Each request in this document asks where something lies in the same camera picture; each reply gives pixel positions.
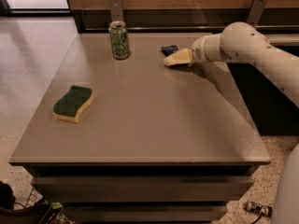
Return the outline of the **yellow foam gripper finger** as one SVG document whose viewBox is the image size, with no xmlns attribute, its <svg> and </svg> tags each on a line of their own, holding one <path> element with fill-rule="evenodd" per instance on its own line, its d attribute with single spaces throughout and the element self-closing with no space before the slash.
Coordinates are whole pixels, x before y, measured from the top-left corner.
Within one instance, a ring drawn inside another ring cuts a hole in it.
<svg viewBox="0 0 299 224">
<path fill-rule="evenodd" d="M 192 51 L 190 49 L 181 49 L 164 59 L 165 66 L 186 64 L 192 61 Z"/>
</svg>

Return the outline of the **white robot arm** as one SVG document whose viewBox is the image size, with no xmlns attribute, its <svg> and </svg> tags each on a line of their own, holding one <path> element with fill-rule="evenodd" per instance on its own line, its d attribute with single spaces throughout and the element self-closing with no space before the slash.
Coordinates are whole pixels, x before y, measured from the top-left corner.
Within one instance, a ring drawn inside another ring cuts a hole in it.
<svg viewBox="0 0 299 224">
<path fill-rule="evenodd" d="M 198 63 L 249 63 L 299 107 L 299 57 L 270 44 L 253 26 L 234 22 L 215 35 L 195 40 L 164 58 L 168 67 Z M 287 158 L 271 216 L 271 224 L 299 224 L 299 145 Z"/>
</svg>

